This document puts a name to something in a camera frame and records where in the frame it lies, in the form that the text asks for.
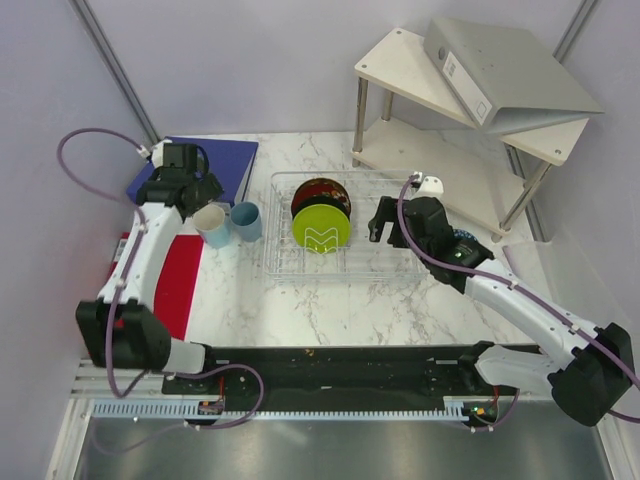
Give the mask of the blue triangle patterned bowl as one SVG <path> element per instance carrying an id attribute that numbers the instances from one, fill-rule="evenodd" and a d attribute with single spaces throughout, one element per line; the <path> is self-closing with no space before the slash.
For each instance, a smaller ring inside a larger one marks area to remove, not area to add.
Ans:
<path id="1" fill-rule="evenodd" d="M 489 258 L 492 256 L 492 252 L 484 245 L 482 245 L 477 237 L 471 234 L 469 231 L 454 228 L 453 235 L 456 241 L 456 246 L 459 249 L 474 252 L 475 254 L 483 258 Z"/>

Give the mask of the light blue ceramic mug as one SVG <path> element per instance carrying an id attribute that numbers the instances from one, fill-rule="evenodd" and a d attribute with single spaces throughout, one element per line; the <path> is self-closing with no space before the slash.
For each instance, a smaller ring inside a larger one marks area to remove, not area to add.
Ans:
<path id="1" fill-rule="evenodd" d="M 231 230 L 227 215 L 216 204 L 208 204 L 195 212 L 193 225 L 209 247 L 221 249 L 231 241 Z"/>

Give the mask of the lime green plate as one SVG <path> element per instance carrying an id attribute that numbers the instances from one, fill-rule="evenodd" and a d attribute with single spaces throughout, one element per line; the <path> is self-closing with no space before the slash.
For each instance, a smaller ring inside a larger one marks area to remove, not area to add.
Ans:
<path id="1" fill-rule="evenodd" d="M 346 246 L 351 222 L 337 208 L 315 205 L 303 209 L 292 222 L 296 243 L 315 253 L 334 253 Z"/>

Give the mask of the white wire dish rack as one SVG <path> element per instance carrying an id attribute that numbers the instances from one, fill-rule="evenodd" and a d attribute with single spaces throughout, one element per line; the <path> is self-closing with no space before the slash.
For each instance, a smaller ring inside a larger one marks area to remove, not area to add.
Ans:
<path id="1" fill-rule="evenodd" d="M 368 222 L 383 196 L 396 197 L 409 170 L 285 171 L 272 175 L 264 268 L 279 282 L 409 281 L 426 272 L 409 250 L 395 249 L 383 236 L 369 240 Z M 328 178 L 346 188 L 351 212 L 311 206 L 293 217 L 295 192 L 306 181 Z"/>

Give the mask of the light blue plastic cup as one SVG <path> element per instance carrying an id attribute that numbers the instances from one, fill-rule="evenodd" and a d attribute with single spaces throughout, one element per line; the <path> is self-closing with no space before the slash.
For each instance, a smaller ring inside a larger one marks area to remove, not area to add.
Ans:
<path id="1" fill-rule="evenodd" d="M 256 242 L 262 236 L 262 221 L 259 207 L 252 202 L 237 203 L 230 212 L 231 223 L 245 242 Z"/>

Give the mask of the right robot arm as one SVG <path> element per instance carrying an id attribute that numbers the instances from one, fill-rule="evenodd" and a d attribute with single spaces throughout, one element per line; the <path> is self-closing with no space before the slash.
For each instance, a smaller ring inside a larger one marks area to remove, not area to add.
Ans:
<path id="1" fill-rule="evenodd" d="M 615 323 L 599 327 L 543 299 L 475 238 L 455 234 L 441 202 L 380 198 L 368 223 L 379 242 L 411 250 L 438 282 L 499 313 L 539 347 L 537 353 L 479 342 L 464 356 L 458 381 L 477 394 L 490 385 L 551 397 L 570 418 L 596 425 L 639 385 L 631 337 Z"/>

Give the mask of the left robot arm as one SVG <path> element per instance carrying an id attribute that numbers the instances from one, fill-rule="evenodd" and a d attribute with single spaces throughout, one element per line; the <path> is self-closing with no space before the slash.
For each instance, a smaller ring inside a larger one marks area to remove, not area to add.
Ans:
<path id="1" fill-rule="evenodd" d="M 221 194 L 211 173 L 156 176 L 140 188 L 137 218 L 114 271 L 96 300 L 76 308 L 96 366 L 185 373 L 185 382 L 198 393 L 216 388 L 220 371 L 206 360 L 206 347 L 172 337 L 153 309 L 166 256 L 185 219 Z"/>

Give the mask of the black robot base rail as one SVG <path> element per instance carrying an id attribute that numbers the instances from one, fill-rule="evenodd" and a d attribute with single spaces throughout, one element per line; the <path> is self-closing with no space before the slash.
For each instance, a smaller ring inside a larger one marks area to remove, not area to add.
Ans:
<path id="1" fill-rule="evenodd" d="M 165 395 L 223 396 L 232 409 L 332 411 L 440 408 L 447 396 L 506 397 L 473 377 L 469 345 L 215 348 L 206 365 L 232 370 L 202 380 L 176 378 Z"/>

